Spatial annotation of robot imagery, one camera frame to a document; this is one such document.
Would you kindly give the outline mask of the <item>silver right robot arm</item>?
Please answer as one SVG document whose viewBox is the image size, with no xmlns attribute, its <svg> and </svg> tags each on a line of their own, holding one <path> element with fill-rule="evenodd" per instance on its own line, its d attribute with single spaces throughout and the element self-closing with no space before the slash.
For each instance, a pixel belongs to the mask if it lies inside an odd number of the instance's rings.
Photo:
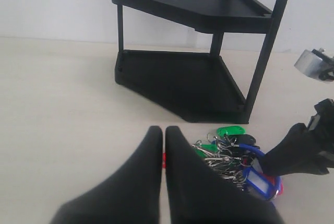
<svg viewBox="0 0 334 224">
<path fill-rule="evenodd" d="M 294 64 L 303 75 L 321 82 L 333 82 L 333 58 L 322 49 L 305 50 Z M 259 161 L 270 176 L 294 173 L 326 175 L 333 168 L 333 100 L 314 106 L 309 124 L 297 123 L 275 148 Z"/>
</svg>

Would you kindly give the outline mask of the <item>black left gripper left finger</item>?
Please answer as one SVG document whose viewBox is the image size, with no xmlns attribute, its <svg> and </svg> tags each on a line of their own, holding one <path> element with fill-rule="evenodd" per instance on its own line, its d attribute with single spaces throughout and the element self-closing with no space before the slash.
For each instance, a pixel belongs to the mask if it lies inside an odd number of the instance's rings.
<svg viewBox="0 0 334 224">
<path fill-rule="evenodd" d="M 105 181 L 63 204 L 51 223 L 159 223 L 163 133 L 151 126 Z"/>
</svg>

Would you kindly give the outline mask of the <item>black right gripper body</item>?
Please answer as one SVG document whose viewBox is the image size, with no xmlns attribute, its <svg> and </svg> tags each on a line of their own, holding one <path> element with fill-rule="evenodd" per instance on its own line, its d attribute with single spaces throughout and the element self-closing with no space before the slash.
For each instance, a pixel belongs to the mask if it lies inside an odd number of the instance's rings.
<svg viewBox="0 0 334 224">
<path fill-rule="evenodd" d="M 311 117 L 307 129 L 321 148 L 317 158 L 326 167 L 333 168 L 333 99 L 325 99 L 314 108 L 316 114 Z"/>
</svg>

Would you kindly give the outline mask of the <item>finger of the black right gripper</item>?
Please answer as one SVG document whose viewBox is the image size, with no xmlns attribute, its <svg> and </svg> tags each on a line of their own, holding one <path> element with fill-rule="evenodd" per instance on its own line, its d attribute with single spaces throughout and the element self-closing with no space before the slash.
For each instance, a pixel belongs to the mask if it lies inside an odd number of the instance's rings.
<svg viewBox="0 0 334 224">
<path fill-rule="evenodd" d="M 329 174 L 329 160 L 321 156 L 320 145 L 304 123 L 293 125 L 284 139 L 261 158 L 265 175 L 283 176 L 295 173 Z"/>
</svg>

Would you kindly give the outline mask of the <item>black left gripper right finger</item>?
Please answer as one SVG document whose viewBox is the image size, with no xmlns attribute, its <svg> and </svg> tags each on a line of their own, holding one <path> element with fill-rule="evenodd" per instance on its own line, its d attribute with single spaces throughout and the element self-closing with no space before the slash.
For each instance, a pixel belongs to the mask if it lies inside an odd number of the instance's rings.
<svg viewBox="0 0 334 224">
<path fill-rule="evenodd" d="M 165 130 L 166 184 L 171 223 L 283 223 L 270 202 L 218 176 L 180 128 Z"/>
</svg>

